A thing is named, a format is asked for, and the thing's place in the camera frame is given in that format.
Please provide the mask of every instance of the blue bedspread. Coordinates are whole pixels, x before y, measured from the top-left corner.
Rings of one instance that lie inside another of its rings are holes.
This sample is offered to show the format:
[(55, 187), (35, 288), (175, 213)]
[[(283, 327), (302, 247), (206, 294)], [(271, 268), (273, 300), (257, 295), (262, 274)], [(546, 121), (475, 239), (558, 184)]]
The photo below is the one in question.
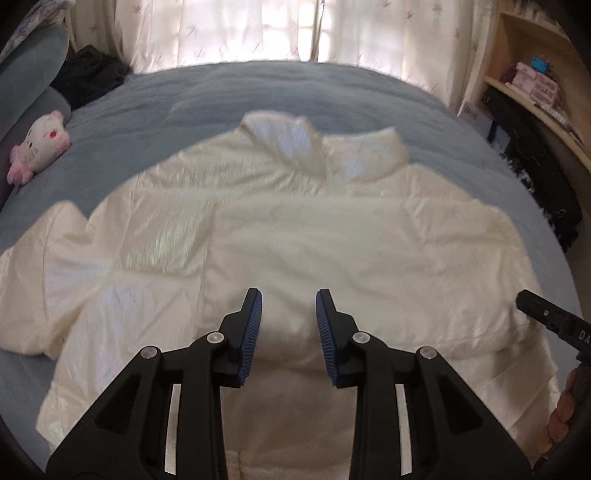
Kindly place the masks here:
[[(369, 70), (331, 64), (218, 64), (130, 77), (74, 111), (67, 125), (72, 147), (13, 192), (0, 211), (0, 252), (55, 202), (72, 200), (89, 215), (134, 174), (236, 128), (253, 110), (304, 115), (327, 134), (395, 126), (411, 161), (511, 217), (546, 298), (580, 314), (569, 266), (550, 227), (486, 142), (435, 97)], [(49, 450), (34, 425), (52, 374), (48, 359), (0, 351), (0, 415), (42, 468)]]

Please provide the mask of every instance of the stuffed animal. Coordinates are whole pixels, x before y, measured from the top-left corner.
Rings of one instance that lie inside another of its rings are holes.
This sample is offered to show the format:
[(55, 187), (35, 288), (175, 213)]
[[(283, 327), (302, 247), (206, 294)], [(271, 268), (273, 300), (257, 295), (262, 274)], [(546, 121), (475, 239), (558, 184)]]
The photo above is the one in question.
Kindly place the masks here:
[(35, 120), (25, 141), (10, 150), (9, 184), (24, 185), (34, 173), (51, 165), (70, 148), (70, 135), (64, 130), (64, 116), (55, 110)]

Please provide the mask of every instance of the curtain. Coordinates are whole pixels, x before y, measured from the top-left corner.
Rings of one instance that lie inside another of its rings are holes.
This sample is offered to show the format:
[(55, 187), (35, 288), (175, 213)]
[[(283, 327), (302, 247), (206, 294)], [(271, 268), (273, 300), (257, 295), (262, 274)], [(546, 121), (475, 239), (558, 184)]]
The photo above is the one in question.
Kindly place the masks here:
[(122, 56), (119, 32), (115, 28), (116, 0), (77, 0), (66, 13), (70, 44), (74, 51), (87, 45)]
[(319, 61), (417, 85), (458, 111), (482, 76), (495, 0), (325, 0)]
[(246, 60), (307, 60), (316, 0), (119, 0), (122, 56), (136, 73)]

